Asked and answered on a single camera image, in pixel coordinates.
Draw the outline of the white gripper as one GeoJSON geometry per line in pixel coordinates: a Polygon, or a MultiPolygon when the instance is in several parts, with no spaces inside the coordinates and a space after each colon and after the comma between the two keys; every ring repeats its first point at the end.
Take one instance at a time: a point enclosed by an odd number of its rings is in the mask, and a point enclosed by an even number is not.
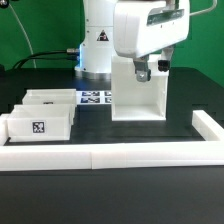
{"type": "Polygon", "coordinates": [[[170,69],[174,52],[171,45],[187,38],[189,14],[189,0],[177,0],[173,4],[166,0],[117,2],[113,17],[114,49],[121,57],[137,58],[133,63],[138,82],[151,79],[149,57],[145,55],[164,48],[158,70],[170,69]]]}

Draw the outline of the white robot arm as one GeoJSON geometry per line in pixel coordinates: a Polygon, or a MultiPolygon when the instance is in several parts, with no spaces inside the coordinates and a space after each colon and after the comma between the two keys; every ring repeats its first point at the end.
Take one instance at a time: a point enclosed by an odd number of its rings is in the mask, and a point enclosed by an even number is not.
{"type": "Polygon", "coordinates": [[[110,79],[114,55],[134,60],[148,74],[148,56],[161,51],[167,67],[173,46],[188,36],[189,0],[83,0],[83,5],[85,37],[75,67],[82,78],[110,79]]]}

